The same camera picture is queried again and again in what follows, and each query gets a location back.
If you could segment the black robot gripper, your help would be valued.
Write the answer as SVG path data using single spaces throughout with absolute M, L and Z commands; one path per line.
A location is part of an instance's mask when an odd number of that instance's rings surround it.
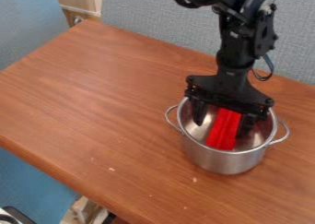
M 252 64 L 241 68 L 217 66 L 212 76 L 190 75 L 185 78 L 184 96 L 192 102 L 193 122 L 202 125 L 208 106 L 213 105 L 242 114 L 237 136 L 246 136 L 257 117 L 265 117 L 274 101 L 254 89 L 248 81 Z

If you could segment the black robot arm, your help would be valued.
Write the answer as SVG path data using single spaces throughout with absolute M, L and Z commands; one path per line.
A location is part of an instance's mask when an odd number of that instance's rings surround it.
M 218 16 L 220 49 L 216 74 L 188 76 L 184 96 L 192 103 L 193 122 L 202 124 L 210 105 L 241 115 L 236 135 L 244 136 L 268 116 L 274 101 L 249 83 L 253 64 L 266 59 L 277 35 L 273 29 L 274 0 L 174 0 L 178 6 L 208 6 Z

